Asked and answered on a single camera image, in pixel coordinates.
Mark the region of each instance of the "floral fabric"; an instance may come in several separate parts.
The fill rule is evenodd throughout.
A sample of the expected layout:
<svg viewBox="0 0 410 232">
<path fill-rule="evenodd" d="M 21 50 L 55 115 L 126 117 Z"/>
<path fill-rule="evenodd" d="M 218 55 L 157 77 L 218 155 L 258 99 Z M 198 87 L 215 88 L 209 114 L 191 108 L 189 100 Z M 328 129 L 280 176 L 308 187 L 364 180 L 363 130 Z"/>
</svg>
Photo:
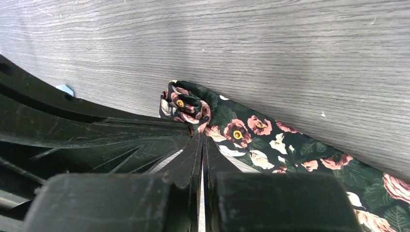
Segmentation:
<svg viewBox="0 0 410 232">
<path fill-rule="evenodd" d="M 220 152 L 267 174 L 333 174 L 364 231 L 410 232 L 410 184 L 205 87 L 171 81 L 160 117 L 213 138 Z"/>
</svg>

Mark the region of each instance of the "wood grain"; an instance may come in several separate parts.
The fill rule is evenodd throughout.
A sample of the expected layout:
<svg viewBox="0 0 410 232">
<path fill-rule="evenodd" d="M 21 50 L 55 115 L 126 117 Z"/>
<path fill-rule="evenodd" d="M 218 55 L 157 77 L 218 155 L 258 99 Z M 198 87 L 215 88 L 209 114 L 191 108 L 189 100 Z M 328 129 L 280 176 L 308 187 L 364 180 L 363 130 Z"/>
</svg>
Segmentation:
<svg viewBox="0 0 410 232">
<path fill-rule="evenodd" d="M 157 116 L 209 87 L 410 180 L 409 0 L 3 0 L 0 53 L 79 97 Z"/>
</svg>

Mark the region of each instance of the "hole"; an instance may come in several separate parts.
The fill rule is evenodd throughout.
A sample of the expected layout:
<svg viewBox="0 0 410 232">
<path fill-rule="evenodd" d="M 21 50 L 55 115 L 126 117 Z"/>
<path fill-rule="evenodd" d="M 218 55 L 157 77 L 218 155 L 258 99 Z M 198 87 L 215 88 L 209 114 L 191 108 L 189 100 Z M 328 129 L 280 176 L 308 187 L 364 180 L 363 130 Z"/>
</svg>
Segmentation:
<svg viewBox="0 0 410 232">
<path fill-rule="evenodd" d="M 83 101 L 82 99 L 75 98 L 71 96 L 70 94 L 66 94 L 64 97 L 65 97 L 65 100 L 72 102 L 74 104 L 80 104 Z"/>
<path fill-rule="evenodd" d="M 8 66 L 7 64 L 0 63 L 0 72 L 6 74 L 7 76 L 13 75 L 12 67 Z"/>
</svg>

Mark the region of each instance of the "white strip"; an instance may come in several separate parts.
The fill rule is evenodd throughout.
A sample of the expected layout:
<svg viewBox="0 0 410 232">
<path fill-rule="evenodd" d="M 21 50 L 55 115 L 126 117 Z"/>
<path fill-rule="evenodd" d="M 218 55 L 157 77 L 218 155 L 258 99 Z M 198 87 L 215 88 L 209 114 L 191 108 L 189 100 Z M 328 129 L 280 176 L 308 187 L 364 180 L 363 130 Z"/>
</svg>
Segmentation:
<svg viewBox="0 0 410 232">
<path fill-rule="evenodd" d="M 176 153 L 172 154 L 170 157 L 164 159 L 161 163 L 159 163 L 157 166 L 155 166 L 153 169 L 148 171 L 148 173 L 153 174 L 161 170 L 165 165 L 167 165 L 171 160 L 173 160 L 177 155 L 179 155 L 184 149 L 181 149 L 177 151 Z"/>
<path fill-rule="evenodd" d="M 241 170 L 244 173 L 261 173 L 258 170 L 237 160 L 235 157 L 225 156 L 225 158 L 227 158 L 233 165 L 235 165 L 239 170 Z"/>
</svg>

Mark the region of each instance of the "yellow flower center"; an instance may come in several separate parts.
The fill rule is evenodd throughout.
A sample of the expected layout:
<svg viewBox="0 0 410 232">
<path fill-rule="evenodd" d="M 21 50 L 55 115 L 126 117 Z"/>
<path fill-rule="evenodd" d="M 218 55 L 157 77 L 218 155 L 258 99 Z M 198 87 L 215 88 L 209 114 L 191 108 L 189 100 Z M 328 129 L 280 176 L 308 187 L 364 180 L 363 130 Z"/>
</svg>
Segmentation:
<svg viewBox="0 0 410 232">
<path fill-rule="evenodd" d="M 242 139 L 242 133 L 240 131 L 234 131 L 234 138 L 235 139 Z"/>
<path fill-rule="evenodd" d="M 176 101 L 176 104 L 177 104 L 179 107 L 184 108 L 184 102 L 183 102 L 182 100 L 177 100 L 177 101 Z"/>
<path fill-rule="evenodd" d="M 262 123 L 260 123 L 260 122 L 258 122 L 258 123 L 256 123 L 256 127 L 257 127 L 257 128 L 264 128 L 265 125 L 262 124 Z"/>
</svg>

